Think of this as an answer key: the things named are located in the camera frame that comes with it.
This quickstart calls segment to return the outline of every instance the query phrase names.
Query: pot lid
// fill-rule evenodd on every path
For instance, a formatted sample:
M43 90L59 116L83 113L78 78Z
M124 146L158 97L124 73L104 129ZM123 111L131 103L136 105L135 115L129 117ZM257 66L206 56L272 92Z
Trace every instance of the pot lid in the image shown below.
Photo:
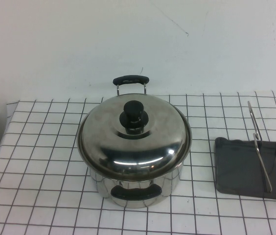
M78 148L88 166L105 177L149 180L183 162L191 144L188 126L168 102L125 94L104 101L85 117Z

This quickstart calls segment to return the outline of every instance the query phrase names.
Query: metal rod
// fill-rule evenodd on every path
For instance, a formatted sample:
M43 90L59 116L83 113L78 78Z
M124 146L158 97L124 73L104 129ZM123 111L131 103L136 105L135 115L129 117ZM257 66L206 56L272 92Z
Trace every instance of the metal rod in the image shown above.
M261 136L261 133L260 133L260 130L259 130L259 126L257 125L257 122L256 122L256 119L255 119L254 112L252 110L250 101L248 101L248 107L249 107L249 113L250 113L250 116L251 116L251 120L252 120L252 123L253 123L253 126L254 126L256 139L258 140L260 138L260 140L262 141L262 136Z
M267 181L269 182L269 185L270 185L270 191L269 192L272 192L273 188L272 188L272 185L271 185L271 181L270 181L270 178L269 178L269 176L268 176L268 174L266 172L266 168L264 166L264 163L263 163L263 160L262 160L262 157L261 157L261 154L260 154L260 150L259 150L259 147L257 145L257 138L256 138L256 134L255 133L253 134L253 138L254 138L254 145L255 145L256 153L257 153L257 155L258 155L258 157L260 159L261 165L262 165L263 170L264 170L264 174L265 174L265 176L267 178Z

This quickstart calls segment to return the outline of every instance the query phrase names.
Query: black handle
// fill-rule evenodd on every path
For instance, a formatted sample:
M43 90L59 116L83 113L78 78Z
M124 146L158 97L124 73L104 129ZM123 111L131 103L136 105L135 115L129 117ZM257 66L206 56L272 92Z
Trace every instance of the black handle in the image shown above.
M152 184L147 188L132 188L126 189L120 185L115 186L111 190L111 195L115 198L127 201L147 200L161 195L162 188Z
M140 75L126 75L122 77L115 78L113 80L114 85L124 85L124 84L134 84L134 83L140 83L140 84L147 84L149 82L149 78L145 76Z

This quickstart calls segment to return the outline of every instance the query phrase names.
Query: black knob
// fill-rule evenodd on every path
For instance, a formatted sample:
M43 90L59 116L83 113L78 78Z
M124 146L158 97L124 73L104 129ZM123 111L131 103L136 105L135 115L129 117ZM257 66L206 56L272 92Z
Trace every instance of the black knob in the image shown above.
M130 122L139 122L143 112L143 104L137 100L128 101L124 105L124 113Z
M137 100L128 101L124 105L124 112L119 116L119 121L129 134L141 134L149 121L143 104Z

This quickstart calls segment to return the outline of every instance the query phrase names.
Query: white tablecloth with black grid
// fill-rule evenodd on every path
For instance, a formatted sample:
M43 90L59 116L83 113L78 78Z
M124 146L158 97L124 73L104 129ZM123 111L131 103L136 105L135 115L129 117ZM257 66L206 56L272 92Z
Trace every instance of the white tablecloth with black grid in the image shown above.
M214 139L252 140L250 101L276 141L276 92L159 95L180 109L193 143L171 197L143 209L104 200L76 148L84 116L107 98L19 101L0 145L0 235L276 235L276 200L219 193Z

